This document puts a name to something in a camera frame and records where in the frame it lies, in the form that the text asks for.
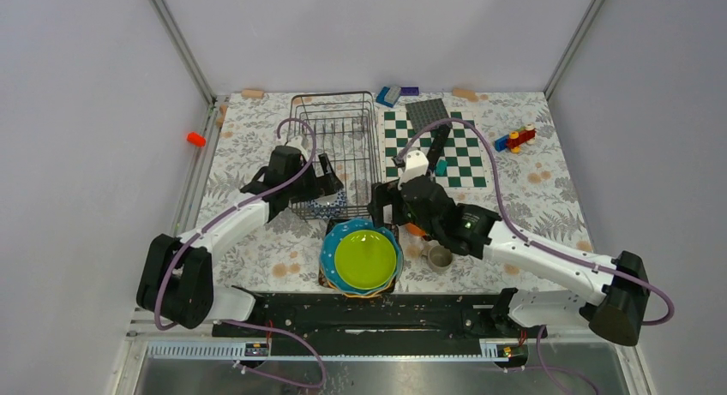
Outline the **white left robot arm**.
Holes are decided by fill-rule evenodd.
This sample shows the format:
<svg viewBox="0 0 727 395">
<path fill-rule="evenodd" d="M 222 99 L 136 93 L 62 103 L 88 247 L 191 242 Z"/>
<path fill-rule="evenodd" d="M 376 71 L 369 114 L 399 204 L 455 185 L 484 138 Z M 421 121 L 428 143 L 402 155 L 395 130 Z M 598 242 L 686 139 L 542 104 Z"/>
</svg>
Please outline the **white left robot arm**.
<svg viewBox="0 0 727 395">
<path fill-rule="evenodd" d="M 194 329 L 206 320 L 232 320 L 244 335 L 266 324 L 253 295 L 214 284 L 213 267 L 247 235 L 292 204 L 338 194 L 343 183 L 326 153 L 313 156 L 295 144 L 277 146 L 238 197 L 218 216 L 179 236 L 160 234 L 149 247 L 136 293 L 160 331 Z"/>
</svg>

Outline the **orange ceramic mug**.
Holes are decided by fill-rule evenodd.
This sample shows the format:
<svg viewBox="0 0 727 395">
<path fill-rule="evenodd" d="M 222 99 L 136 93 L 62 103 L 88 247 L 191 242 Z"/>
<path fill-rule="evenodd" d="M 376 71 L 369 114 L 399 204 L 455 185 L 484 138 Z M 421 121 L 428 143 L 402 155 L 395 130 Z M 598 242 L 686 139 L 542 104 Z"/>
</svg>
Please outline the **orange ceramic mug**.
<svg viewBox="0 0 727 395">
<path fill-rule="evenodd" d="M 427 235 L 427 232 L 425 230 L 421 229 L 420 227 L 416 226 L 415 224 L 411 224 L 411 223 L 405 224 L 405 228 L 413 236 L 424 237 Z"/>
</svg>

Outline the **blue white patterned bowl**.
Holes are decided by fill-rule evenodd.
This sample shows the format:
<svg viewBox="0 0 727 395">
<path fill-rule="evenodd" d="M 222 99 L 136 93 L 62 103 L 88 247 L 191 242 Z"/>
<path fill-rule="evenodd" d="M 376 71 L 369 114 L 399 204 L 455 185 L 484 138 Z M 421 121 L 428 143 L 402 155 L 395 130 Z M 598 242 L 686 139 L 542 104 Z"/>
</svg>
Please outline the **blue white patterned bowl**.
<svg viewBox="0 0 727 395">
<path fill-rule="evenodd" d="M 340 190 L 335 194 L 307 201 L 305 207 L 313 218 L 329 219 L 338 217 L 347 207 L 347 203 L 345 190 Z"/>
</svg>

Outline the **yellow polka dot plate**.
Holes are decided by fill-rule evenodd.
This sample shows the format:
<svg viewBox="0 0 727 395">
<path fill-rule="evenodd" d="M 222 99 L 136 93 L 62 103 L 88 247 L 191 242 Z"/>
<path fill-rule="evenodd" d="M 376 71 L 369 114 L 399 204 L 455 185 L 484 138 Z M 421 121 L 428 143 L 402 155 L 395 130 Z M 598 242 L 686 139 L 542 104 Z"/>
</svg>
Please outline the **yellow polka dot plate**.
<svg viewBox="0 0 727 395">
<path fill-rule="evenodd" d="M 336 293 L 338 293 L 341 296 L 344 296 L 344 297 L 347 297 L 347 298 L 352 298 L 352 299 L 374 299 L 374 298 L 377 298 L 379 296 L 386 295 L 390 291 L 387 291 L 387 290 L 379 290 L 379 291 L 374 291 L 374 292 L 367 293 L 367 294 L 353 294 L 353 293 L 349 293 L 349 292 L 344 292 L 342 290 L 336 290 L 336 289 L 334 289 L 333 292 L 336 292 Z"/>
</svg>

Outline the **green plate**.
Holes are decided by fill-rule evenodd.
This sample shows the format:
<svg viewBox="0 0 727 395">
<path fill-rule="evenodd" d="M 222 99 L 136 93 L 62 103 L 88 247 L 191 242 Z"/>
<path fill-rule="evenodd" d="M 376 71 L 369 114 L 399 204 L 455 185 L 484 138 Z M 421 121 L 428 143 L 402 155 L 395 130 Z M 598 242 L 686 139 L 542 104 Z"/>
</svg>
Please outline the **green plate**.
<svg viewBox="0 0 727 395">
<path fill-rule="evenodd" d="M 386 284 L 398 266 L 398 249 L 383 230 L 355 230 L 345 235 L 333 254 L 341 280 L 357 290 Z"/>
</svg>

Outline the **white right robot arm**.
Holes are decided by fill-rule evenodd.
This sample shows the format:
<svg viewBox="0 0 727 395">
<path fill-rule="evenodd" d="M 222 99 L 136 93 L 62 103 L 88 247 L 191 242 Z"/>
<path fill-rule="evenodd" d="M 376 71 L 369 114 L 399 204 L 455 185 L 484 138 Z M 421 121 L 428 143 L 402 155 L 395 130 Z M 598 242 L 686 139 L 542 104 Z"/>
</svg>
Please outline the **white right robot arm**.
<svg viewBox="0 0 727 395">
<path fill-rule="evenodd" d="M 552 242 L 495 211 L 456 202 L 427 177 L 373 184 L 367 209 L 374 225 L 384 225 L 386 206 L 392 208 L 394 225 L 414 224 L 454 254 L 517 266 L 568 290 L 554 297 L 504 290 L 502 307 L 491 315 L 500 335 L 512 337 L 523 327 L 560 322 L 587 326 L 613 344 L 639 342 L 651 292 L 637 254 L 589 254 Z"/>
</svg>

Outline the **small beige ceramic cup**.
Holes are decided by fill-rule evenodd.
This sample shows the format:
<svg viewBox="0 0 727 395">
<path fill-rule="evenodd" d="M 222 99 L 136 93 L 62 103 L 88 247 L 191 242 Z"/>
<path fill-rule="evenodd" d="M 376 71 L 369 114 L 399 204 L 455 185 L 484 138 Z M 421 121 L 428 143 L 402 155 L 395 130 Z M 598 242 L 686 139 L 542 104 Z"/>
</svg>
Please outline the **small beige ceramic cup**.
<svg viewBox="0 0 727 395">
<path fill-rule="evenodd" d="M 452 252 L 441 245 L 424 247 L 420 256 L 424 259 L 428 268 L 436 274 L 443 274 L 454 262 Z"/>
</svg>

